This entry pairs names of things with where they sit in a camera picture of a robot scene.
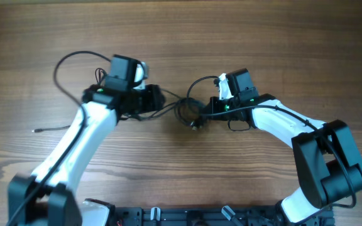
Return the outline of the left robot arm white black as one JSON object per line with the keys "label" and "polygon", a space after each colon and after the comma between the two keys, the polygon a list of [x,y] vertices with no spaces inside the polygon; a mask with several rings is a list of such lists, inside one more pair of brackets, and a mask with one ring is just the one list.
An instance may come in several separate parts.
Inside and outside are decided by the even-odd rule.
{"label": "left robot arm white black", "polygon": [[120,120],[160,110],[158,85],[146,85],[147,64],[114,55],[111,69],[84,91],[74,121],[53,152],[29,177],[16,175],[8,186],[8,225],[119,225],[113,204],[77,203],[80,179],[105,137]]}

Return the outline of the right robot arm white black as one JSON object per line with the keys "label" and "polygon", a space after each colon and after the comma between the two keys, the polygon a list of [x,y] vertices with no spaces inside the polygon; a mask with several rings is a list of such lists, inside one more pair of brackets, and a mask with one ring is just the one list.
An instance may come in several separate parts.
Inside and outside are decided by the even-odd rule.
{"label": "right robot arm white black", "polygon": [[299,187],[273,211],[273,225],[326,221],[334,207],[353,208],[362,190],[362,157],[349,126],[311,119],[260,95],[247,69],[213,76],[218,96],[199,111],[203,120],[242,121],[292,148]]}

